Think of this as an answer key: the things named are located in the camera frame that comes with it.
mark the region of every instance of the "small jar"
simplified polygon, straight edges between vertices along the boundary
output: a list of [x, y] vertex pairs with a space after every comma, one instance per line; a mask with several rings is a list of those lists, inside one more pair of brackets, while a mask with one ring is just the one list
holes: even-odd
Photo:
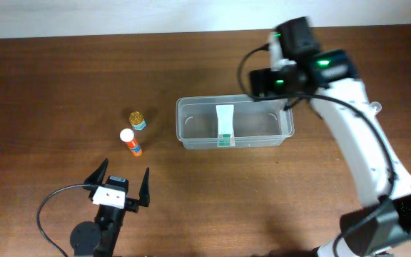
[[142, 130], [146, 127], [146, 121], [143, 119], [143, 116], [140, 112], [134, 111], [129, 116], [129, 123], [132, 125], [135, 130]]

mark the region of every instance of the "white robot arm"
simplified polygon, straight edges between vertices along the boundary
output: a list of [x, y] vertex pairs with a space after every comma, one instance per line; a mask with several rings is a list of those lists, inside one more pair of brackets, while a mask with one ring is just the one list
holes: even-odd
[[[362, 111], [373, 123], [383, 138], [398, 179], [395, 181], [391, 199], [411, 195], [411, 175], [392, 150], [385, 133], [375, 118], [376, 110], [369, 104], [364, 83], [354, 79], [341, 79], [329, 84], [329, 89], [318, 89], [318, 95], [329, 96], [352, 104]], [[379, 197], [389, 191], [389, 173], [385, 157], [367, 124], [356, 117], [349, 109], [329, 101], [312, 99], [311, 106], [329, 126], [342, 154], [352, 172], [358, 198], [362, 206], [368, 207], [379, 203]], [[319, 257], [334, 257], [333, 242], [318, 249]], [[337, 246], [340, 257], [357, 257], [347, 246], [343, 238]]]
[[[250, 72], [249, 94], [240, 73], [245, 60], [261, 50], [270, 52], [271, 67]], [[342, 216], [342, 234], [316, 249], [316, 256], [375, 256], [411, 240], [411, 175], [375, 118], [379, 104], [369, 102], [343, 50], [322, 52], [306, 18], [294, 19], [279, 25], [268, 44], [244, 57], [238, 81], [256, 101], [309, 99], [350, 167], [364, 209]]]

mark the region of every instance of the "white wall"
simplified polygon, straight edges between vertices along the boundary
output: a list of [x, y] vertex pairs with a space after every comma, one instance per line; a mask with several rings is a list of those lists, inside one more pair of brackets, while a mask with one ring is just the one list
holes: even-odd
[[0, 38], [411, 24], [411, 0], [0, 0]]

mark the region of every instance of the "green led light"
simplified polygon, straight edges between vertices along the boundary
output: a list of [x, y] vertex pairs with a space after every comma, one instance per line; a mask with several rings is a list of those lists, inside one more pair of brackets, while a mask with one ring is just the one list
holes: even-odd
[[328, 60], [321, 60], [321, 61], [317, 61], [317, 64], [320, 66], [328, 66], [330, 63], [330, 61]]

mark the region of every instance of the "white cap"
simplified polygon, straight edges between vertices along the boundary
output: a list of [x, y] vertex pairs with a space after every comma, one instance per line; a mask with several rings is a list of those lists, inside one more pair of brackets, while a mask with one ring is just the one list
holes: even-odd
[[134, 132], [129, 128], [125, 128], [120, 132], [120, 139], [126, 143], [131, 142], [134, 139]]

